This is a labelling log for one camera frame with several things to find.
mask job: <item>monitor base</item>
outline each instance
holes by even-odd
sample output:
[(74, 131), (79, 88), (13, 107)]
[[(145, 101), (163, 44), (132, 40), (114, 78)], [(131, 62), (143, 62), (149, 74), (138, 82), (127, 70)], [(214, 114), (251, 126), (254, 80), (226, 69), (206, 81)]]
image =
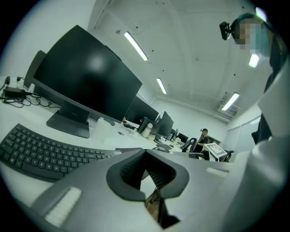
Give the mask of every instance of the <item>monitor base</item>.
[(88, 117), (89, 112), (65, 101), (46, 125), (71, 135), (90, 138)]

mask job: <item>desk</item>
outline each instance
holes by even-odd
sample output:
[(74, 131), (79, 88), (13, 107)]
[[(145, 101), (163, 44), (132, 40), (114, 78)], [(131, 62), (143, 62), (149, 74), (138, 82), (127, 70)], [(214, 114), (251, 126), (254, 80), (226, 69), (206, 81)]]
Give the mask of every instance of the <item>desk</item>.
[[(6, 77), (0, 77), (0, 86), (4, 84)], [(11, 78), (10, 87), (16, 87), (16, 78)], [(41, 98), (41, 102), (47, 105), (47, 101)], [(24, 106), (23, 108), (16, 108), (8, 104), (4, 104), (0, 101), (0, 141), (8, 134), (8, 132), (18, 123), (29, 128), (36, 133), (39, 133), (48, 138), (58, 140), (63, 143), (68, 143), (77, 146), (83, 146), (87, 148), (115, 150), (115, 148), (133, 148), (141, 147), (143, 149), (152, 149), (156, 147), (154, 141), (150, 141), (140, 134), (136, 138), (129, 137), (129, 132), (125, 127), (119, 123), (116, 123), (112, 129), (110, 135), (107, 137), (103, 144), (91, 138), (85, 139), (70, 135), (51, 127), (46, 126), (46, 121), (58, 110), (58, 108), (48, 108), (42, 106)], [(89, 119), (90, 133), (92, 134), (93, 128), (96, 125), (96, 121)], [(180, 149), (172, 149), (172, 151), (181, 151)], [(48, 189), (53, 183), (31, 178), (23, 175), (13, 169), (9, 168), (2, 162), (0, 162), (0, 171), (3, 180), (5, 181), (11, 194), (23, 202), (27, 206), (31, 206), (33, 201), (46, 189)], [(143, 191), (146, 197), (150, 196), (153, 192), (155, 185), (150, 176), (145, 178), (141, 182), (141, 191)]]

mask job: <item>white bottle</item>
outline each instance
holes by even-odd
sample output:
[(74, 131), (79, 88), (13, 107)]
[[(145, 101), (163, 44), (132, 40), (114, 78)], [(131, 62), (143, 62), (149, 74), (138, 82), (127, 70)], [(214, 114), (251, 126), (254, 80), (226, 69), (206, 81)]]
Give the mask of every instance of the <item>white bottle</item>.
[(142, 136), (144, 138), (147, 138), (148, 135), (150, 134), (151, 130), (152, 130), (153, 124), (152, 123), (148, 123), (147, 127), (145, 128), (145, 130), (142, 132)]

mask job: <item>white ceiling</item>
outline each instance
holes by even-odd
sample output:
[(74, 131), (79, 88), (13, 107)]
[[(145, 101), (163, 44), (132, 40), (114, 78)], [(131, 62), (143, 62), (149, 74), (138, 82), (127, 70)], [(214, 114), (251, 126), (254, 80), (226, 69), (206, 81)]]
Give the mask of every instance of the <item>white ceiling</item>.
[[(244, 12), (254, 13), (254, 7), (241, 0), (97, 0), (88, 31), (155, 96), (220, 114), (225, 92), (240, 93), (239, 106), (252, 79), (271, 72), (268, 62), (251, 68), (249, 51), (221, 37), (219, 24), (231, 23)], [(127, 41), (126, 31), (148, 61)], [(167, 95), (156, 78), (162, 79)]]

